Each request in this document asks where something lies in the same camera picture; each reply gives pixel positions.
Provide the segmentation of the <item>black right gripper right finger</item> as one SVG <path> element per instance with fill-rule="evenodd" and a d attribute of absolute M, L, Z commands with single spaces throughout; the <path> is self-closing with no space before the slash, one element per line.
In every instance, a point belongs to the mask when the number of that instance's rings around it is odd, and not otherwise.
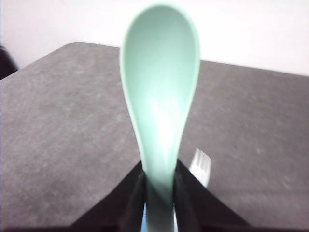
<path fill-rule="evenodd" d="M 249 223 L 226 206 L 177 161 L 173 197 L 179 229 L 247 229 Z"/>

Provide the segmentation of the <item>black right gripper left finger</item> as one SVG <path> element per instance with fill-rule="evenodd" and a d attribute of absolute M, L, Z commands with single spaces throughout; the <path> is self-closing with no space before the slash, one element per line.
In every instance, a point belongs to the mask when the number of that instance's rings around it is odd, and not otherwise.
<path fill-rule="evenodd" d="M 145 203 L 141 163 L 99 203 L 78 218 L 72 229 L 140 229 Z"/>

